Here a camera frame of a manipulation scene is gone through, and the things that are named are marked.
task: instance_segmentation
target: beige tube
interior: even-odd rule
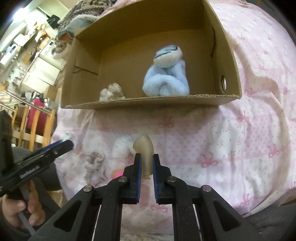
[[[149,136],[142,135],[135,140],[133,149],[142,155],[142,179],[150,180],[149,176],[153,174],[154,148]]]

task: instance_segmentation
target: chair backrest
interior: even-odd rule
[[[26,121],[28,118],[28,113],[29,113],[29,106],[16,106],[15,107],[15,112],[12,118],[12,127],[15,124],[16,116],[18,111],[20,111],[21,108],[24,108],[23,114],[22,114],[22,121],[20,125],[20,130],[16,131],[13,130],[12,136],[18,139],[17,146],[21,147],[23,140],[29,141],[29,147],[28,149],[30,151],[34,150],[34,143],[41,143],[42,147],[48,146],[50,144],[50,139],[51,139],[51,132],[54,126],[54,117],[56,114],[56,110],[52,110],[50,114],[47,115],[46,122],[45,122],[45,127],[44,127],[44,132],[43,135],[37,135],[36,134],[36,129],[37,129],[37,124],[38,124],[38,119],[40,115],[40,110],[36,110],[34,113],[34,118],[32,122],[32,127],[30,133],[25,132],[25,127],[26,127]]]

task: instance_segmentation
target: human hand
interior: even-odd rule
[[[42,209],[42,205],[39,202],[38,192],[35,189],[35,184],[31,180],[29,183],[30,194],[28,201],[28,211],[31,213],[29,223],[32,226],[38,226],[45,221],[45,212]],[[2,200],[2,210],[6,220],[14,227],[18,229],[25,229],[22,221],[18,217],[18,213],[25,210],[26,204],[22,200],[8,199],[7,195],[4,195]]]

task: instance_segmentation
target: red cloth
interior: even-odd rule
[[[33,103],[35,106],[44,107],[44,103],[39,98],[35,98],[33,100]],[[27,120],[27,126],[26,126],[27,129],[32,128],[35,112],[36,112],[36,109],[31,107],[29,110],[29,115],[28,115],[28,120]],[[37,123],[37,129],[36,129],[37,135],[43,135],[46,118],[47,118],[47,114],[40,112],[38,123]]]

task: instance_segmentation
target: triangular cutout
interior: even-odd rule
[[[54,222],[54,227],[64,230],[65,232],[70,232],[78,211],[81,206],[81,201],[76,201],[72,204],[72,206],[64,212],[64,214]]]
[[[214,201],[214,206],[224,231],[230,231],[241,225],[218,201]]]

